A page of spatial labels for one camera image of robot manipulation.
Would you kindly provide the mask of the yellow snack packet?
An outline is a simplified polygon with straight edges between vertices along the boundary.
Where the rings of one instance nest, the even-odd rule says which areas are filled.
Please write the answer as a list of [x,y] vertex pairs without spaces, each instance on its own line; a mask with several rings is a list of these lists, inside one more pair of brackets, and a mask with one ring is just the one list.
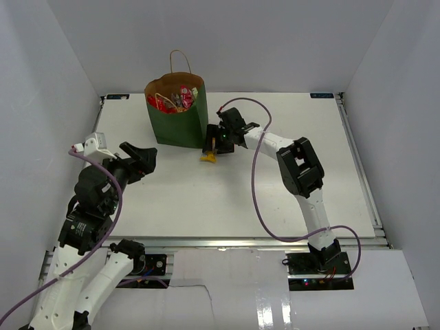
[[208,138],[207,142],[202,148],[202,154],[199,158],[202,162],[211,162],[216,163],[216,148],[215,148],[216,139],[214,137]]

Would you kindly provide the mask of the pink snack packet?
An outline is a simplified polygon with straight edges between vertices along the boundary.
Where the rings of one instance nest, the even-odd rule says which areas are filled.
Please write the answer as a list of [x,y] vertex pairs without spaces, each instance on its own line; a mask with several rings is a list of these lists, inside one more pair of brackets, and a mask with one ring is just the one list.
[[195,101],[195,97],[192,89],[188,88],[185,85],[180,86],[180,98],[181,98],[181,103],[185,109],[191,108],[191,106]]

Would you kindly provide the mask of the large red snack bag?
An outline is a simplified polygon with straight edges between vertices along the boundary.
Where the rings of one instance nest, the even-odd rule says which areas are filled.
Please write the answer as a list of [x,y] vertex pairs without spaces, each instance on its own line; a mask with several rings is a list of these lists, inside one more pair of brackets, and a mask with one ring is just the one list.
[[183,113],[188,110],[188,108],[175,104],[172,100],[162,96],[159,93],[156,93],[154,96],[148,94],[146,97],[146,101],[148,105],[151,105],[162,113]]

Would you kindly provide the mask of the grey foil snack packet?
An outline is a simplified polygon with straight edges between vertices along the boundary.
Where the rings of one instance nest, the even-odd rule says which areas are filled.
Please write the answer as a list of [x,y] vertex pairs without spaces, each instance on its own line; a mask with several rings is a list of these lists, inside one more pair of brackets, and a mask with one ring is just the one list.
[[176,106],[178,106],[178,107],[183,106],[181,96],[178,93],[172,93],[171,100]]

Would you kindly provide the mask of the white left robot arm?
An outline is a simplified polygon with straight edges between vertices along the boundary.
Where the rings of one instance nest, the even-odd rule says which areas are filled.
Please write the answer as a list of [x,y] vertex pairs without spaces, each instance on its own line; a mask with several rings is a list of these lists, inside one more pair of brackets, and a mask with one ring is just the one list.
[[84,144],[69,151],[89,165],[78,176],[58,237],[53,272],[39,289],[44,296],[25,329],[90,329],[97,311],[122,279],[144,270],[145,247],[122,239],[111,244],[109,260],[92,274],[99,262],[98,250],[119,220],[124,189],[156,167],[156,148],[123,142],[120,149],[126,158],[102,148],[94,153]]

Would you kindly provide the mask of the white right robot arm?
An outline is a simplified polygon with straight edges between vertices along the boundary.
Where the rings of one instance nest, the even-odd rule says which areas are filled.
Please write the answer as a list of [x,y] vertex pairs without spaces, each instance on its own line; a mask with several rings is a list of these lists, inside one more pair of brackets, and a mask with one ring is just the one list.
[[328,273],[341,249],[323,202],[325,172],[311,142],[305,137],[287,139],[257,123],[247,123],[235,107],[218,116],[218,124],[207,125],[203,153],[213,158],[242,146],[255,151],[255,156],[262,153],[276,160],[283,185],[296,198],[305,221],[311,268],[319,274]]

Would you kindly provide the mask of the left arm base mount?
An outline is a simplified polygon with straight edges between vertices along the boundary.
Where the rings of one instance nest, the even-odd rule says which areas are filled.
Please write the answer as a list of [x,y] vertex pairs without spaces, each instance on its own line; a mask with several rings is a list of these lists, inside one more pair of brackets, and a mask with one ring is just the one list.
[[[165,254],[145,254],[134,262],[133,271],[129,278],[141,276],[153,276],[160,278],[164,283],[169,284],[169,280],[164,277],[167,273],[167,255]],[[138,289],[165,289],[165,286],[157,280],[136,280],[129,283],[127,287]]]

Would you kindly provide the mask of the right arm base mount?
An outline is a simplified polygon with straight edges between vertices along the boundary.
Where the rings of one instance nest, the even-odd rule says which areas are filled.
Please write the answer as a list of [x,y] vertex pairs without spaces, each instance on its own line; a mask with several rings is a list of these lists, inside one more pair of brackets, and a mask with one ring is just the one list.
[[287,268],[291,292],[354,290],[353,279],[343,279],[351,271],[346,252],[326,265],[310,253],[287,254],[281,263]]

